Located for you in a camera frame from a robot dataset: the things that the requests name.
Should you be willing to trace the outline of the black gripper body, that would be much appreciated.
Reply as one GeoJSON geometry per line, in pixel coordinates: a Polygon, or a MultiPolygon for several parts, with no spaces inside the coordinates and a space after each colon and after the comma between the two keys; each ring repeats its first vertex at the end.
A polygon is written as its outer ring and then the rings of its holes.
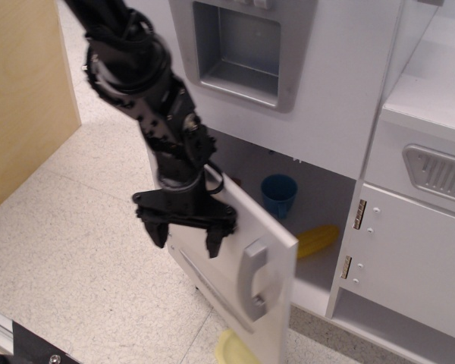
{"type": "Polygon", "coordinates": [[[186,190],[150,190],[132,196],[137,217],[144,221],[208,230],[218,226],[224,236],[234,232],[236,210],[211,196],[203,184],[186,190]]]}

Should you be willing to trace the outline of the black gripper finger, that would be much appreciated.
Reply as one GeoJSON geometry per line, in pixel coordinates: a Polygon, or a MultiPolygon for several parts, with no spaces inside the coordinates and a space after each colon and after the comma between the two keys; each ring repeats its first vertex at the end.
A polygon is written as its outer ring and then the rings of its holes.
{"type": "Polygon", "coordinates": [[[152,242],[160,249],[165,247],[168,239],[169,226],[166,223],[144,221],[147,233],[152,242]]]}
{"type": "Polygon", "coordinates": [[[218,256],[223,239],[224,231],[221,227],[213,226],[207,230],[206,249],[208,250],[210,259],[218,256]]]}

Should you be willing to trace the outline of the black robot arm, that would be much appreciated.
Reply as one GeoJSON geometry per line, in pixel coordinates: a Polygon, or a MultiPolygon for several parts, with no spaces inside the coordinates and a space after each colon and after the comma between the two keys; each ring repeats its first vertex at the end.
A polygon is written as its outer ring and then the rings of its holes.
{"type": "Polygon", "coordinates": [[[216,257],[234,232],[236,210],[206,186],[215,139],[196,114],[188,90],[171,68],[171,55],[149,19],[122,1],[70,1],[89,44],[85,72],[98,96],[136,120],[158,170],[158,189],[133,201],[153,243],[163,247],[171,224],[206,231],[216,257]]]}

